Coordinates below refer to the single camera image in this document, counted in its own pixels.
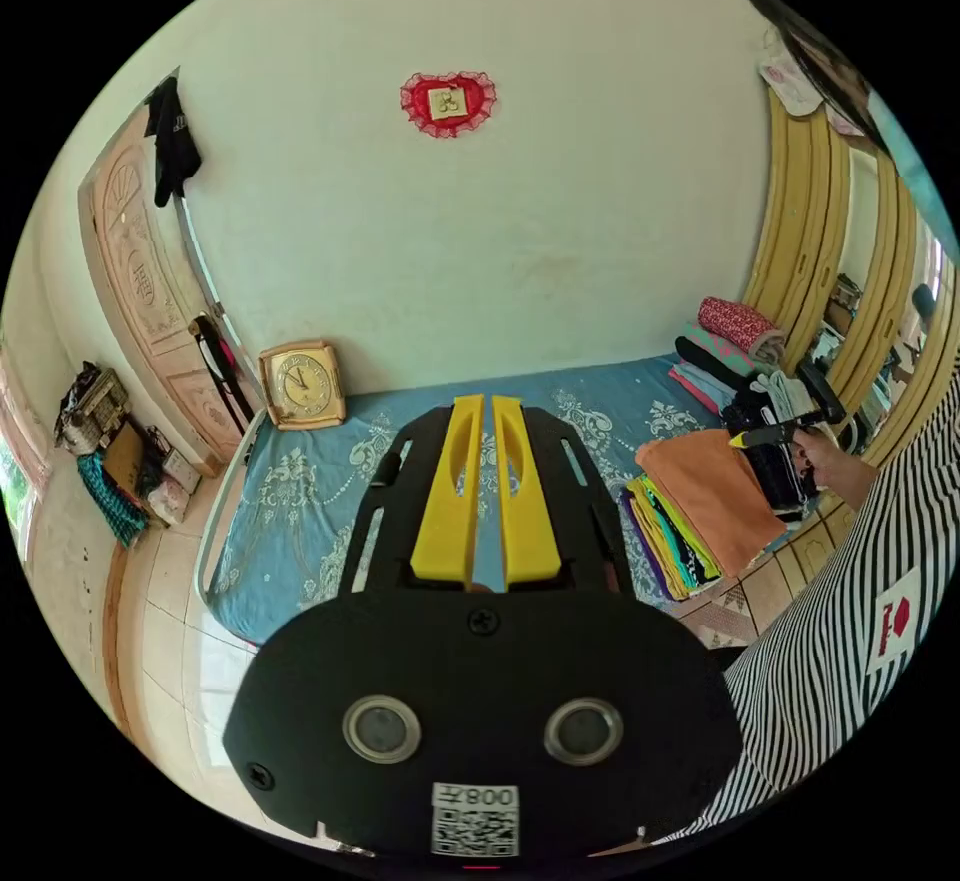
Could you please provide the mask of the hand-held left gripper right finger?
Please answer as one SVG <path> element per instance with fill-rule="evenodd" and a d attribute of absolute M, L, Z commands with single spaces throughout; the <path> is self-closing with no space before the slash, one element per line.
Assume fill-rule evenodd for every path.
<path fill-rule="evenodd" d="M 492 397 L 503 578 L 507 591 L 552 581 L 560 554 L 521 402 Z"/>

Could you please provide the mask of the person's right hand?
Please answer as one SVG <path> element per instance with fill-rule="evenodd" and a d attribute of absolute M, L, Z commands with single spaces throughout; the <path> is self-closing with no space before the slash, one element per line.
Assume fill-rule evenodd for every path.
<path fill-rule="evenodd" d="M 830 486 L 835 473 L 835 462 L 842 451 L 831 437 L 813 427 L 796 429 L 791 441 L 795 467 L 809 475 L 818 489 Z"/>

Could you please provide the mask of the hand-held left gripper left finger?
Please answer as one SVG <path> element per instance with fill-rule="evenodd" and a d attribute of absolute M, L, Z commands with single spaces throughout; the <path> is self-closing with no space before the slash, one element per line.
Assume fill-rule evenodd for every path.
<path fill-rule="evenodd" d="M 450 410 L 411 556 L 414 576 L 470 584 L 474 567 L 484 396 L 460 396 Z"/>

